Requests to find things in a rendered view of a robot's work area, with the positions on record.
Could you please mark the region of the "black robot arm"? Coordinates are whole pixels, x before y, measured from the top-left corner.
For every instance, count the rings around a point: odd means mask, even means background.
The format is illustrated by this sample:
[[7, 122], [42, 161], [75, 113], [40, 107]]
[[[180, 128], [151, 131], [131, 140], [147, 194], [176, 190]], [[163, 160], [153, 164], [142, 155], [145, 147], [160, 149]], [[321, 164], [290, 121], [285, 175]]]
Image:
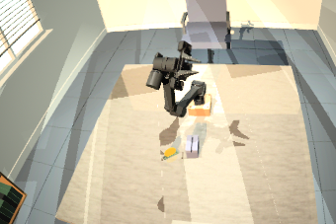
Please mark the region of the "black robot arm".
[[162, 60], [164, 58], [160, 52], [156, 52], [154, 55], [152, 70], [148, 76], [146, 86], [159, 90], [162, 83], [165, 101], [164, 110], [169, 112], [170, 115], [183, 118], [187, 113], [187, 106], [192, 100], [194, 100], [194, 106], [206, 104], [205, 95], [208, 85], [204, 81], [193, 80], [189, 92], [179, 102], [176, 102], [175, 90], [169, 87], [175, 72], [165, 72], [162, 69]]

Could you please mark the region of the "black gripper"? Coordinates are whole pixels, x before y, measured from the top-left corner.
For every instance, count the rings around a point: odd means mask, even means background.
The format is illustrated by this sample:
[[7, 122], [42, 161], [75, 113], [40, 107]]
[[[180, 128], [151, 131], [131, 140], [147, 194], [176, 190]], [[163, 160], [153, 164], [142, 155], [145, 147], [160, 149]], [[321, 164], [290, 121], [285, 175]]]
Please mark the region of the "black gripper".
[[[181, 40], [179, 42], [178, 51], [181, 51], [179, 58], [168, 57], [162, 60], [162, 69], [165, 72], [175, 72], [174, 78], [171, 78], [170, 88], [178, 91], [183, 91], [184, 82], [189, 76], [200, 73], [199, 71], [183, 70], [185, 60], [201, 62], [199, 59], [192, 57], [192, 45]], [[180, 81], [183, 80], [183, 81]]]

